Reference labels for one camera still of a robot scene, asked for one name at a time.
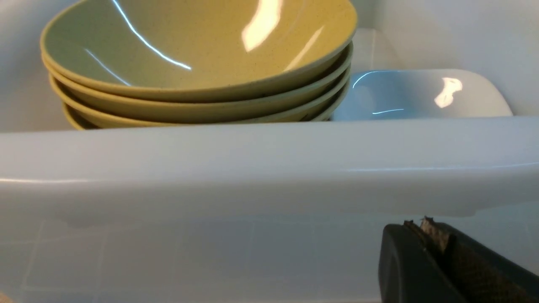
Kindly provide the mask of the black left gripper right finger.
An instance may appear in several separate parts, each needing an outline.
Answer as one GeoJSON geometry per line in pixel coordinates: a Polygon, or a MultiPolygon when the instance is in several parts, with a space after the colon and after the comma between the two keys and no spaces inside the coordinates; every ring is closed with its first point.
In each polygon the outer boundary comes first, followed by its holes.
{"type": "Polygon", "coordinates": [[[417,236],[443,276],[470,303],[537,303],[538,276],[464,232],[433,218],[404,226],[417,236]]]}

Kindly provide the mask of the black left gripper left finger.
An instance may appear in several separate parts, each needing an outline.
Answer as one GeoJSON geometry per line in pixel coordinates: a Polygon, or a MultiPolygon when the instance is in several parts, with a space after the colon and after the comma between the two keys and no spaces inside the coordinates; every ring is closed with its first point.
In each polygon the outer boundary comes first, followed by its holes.
{"type": "Polygon", "coordinates": [[[466,303],[439,267],[414,224],[387,224],[379,254],[383,303],[466,303]]]}

